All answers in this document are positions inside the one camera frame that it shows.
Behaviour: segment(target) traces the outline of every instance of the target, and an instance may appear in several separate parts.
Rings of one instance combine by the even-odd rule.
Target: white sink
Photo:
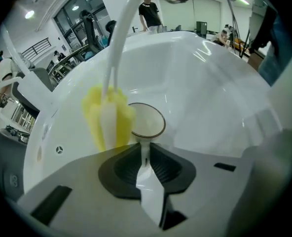
[[[99,153],[80,103],[102,83],[107,53],[81,63],[58,85],[53,94],[61,104],[53,117],[39,114],[26,153],[25,192],[68,162]],[[245,61],[194,33],[129,37],[118,79],[129,103],[150,104],[164,115],[161,144],[240,157],[281,130],[266,97],[269,85]]]

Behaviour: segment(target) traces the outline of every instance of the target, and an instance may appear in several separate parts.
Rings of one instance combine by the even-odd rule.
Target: white cup
[[[132,134],[141,144],[142,166],[146,166],[149,163],[149,145],[164,132],[166,121],[161,112],[151,105],[144,103],[129,105],[136,110]]]

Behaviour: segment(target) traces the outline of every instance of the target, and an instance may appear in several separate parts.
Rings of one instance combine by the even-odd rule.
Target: desk
[[[85,45],[79,49],[77,49],[76,51],[72,52],[71,54],[69,54],[67,57],[65,57],[64,59],[60,60],[59,63],[56,63],[54,65],[53,68],[51,68],[51,70],[48,72],[48,75],[53,78],[53,80],[55,80],[57,83],[59,83],[59,81],[61,80],[57,80],[52,74],[54,71],[56,71],[61,77],[62,79],[65,77],[65,75],[60,71],[62,68],[67,69],[68,71],[72,70],[72,67],[70,66],[70,64],[68,63],[68,61],[71,58],[75,58],[77,59],[79,62],[83,62],[84,59],[81,57],[80,53],[85,51],[86,49],[89,49],[89,45]]]
[[[211,40],[213,38],[213,34],[206,34],[206,39],[207,40]]]

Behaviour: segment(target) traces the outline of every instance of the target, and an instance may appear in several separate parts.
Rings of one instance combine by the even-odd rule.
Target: cable
[[[228,5],[229,5],[229,8],[230,8],[230,11],[231,11],[232,21],[233,21],[233,42],[235,41],[234,39],[235,39],[235,31],[236,31],[236,33],[237,33],[237,39],[238,39],[238,44],[239,44],[239,56],[240,56],[240,53],[241,53],[241,45],[240,45],[240,33],[239,33],[239,29],[238,29],[238,23],[237,23],[235,14],[234,14],[234,10],[233,10],[231,1],[230,0],[227,0],[227,2],[228,2]]]
[[[248,30],[248,33],[247,33],[247,37],[246,37],[245,45],[244,45],[244,47],[243,47],[243,51],[242,51],[241,54],[239,55],[240,58],[243,58],[244,53],[245,53],[247,47],[249,46],[249,45],[247,45],[247,41],[248,41],[249,34],[250,34],[250,29]]]
[[[193,18],[195,19],[195,9],[194,9],[194,0],[192,0],[192,4],[193,4]]]

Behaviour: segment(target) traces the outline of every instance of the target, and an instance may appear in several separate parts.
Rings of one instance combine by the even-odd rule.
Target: black slot
[[[227,170],[227,171],[231,171],[231,172],[234,172],[234,170],[236,168],[236,166],[228,165],[228,164],[221,163],[221,162],[216,163],[214,165],[214,167],[221,168],[221,169],[224,169],[224,170]]]
[[[142,165],[141,145],[118,148],[120,153],[106,160],[99,168],[99,180],[113,196],[123,199],[141,199],[136,188],[138,171]]]
[[[48,226],[71,191],[69,187],[57,186],[31,213],[31,216]]]

